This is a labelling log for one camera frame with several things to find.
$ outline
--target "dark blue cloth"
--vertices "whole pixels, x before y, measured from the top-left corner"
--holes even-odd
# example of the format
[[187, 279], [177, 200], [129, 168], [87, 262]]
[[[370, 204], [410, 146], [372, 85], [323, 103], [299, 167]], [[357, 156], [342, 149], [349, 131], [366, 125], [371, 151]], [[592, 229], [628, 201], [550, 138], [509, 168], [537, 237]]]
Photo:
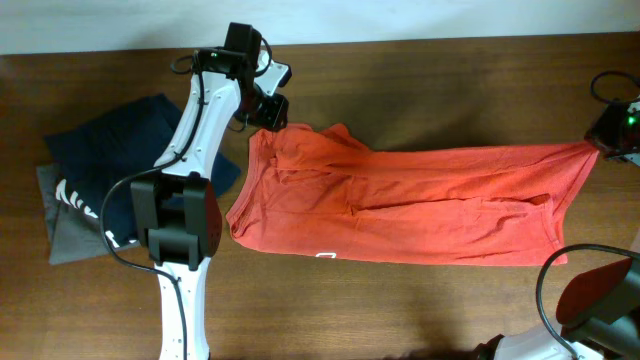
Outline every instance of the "dark blue cloth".
[[[182, 112], [159, 94], [121, 106], [74, 130], [46, 136], [45, 142], [78, 197], [98, 214], [104, 197], [118, 180], [153, 167], [181, 116]], [[216, 196], [227, 191], [238, 175], [240, 169], [218, 153], [211, 177]], [[105, 221], [119, 245], [136, 237], [128, 188], [114, 194]]]

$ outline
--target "gray cloth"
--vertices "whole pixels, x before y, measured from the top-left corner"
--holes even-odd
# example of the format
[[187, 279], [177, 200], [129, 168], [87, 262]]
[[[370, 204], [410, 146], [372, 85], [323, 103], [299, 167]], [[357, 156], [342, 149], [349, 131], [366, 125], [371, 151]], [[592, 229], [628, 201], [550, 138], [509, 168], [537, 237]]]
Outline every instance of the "gray cloth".
[[[90, 221], [81, 211], [56, 200], [56, 182], [60, 177], [58, 166], [39, 166], [36, 173], [44, 202], [49, 241], [52, 243], [49, 264], [64, 264], [107, 254], [98, 221]], [[136, 246], [139, 246], [138, 242], [117, 250]]]

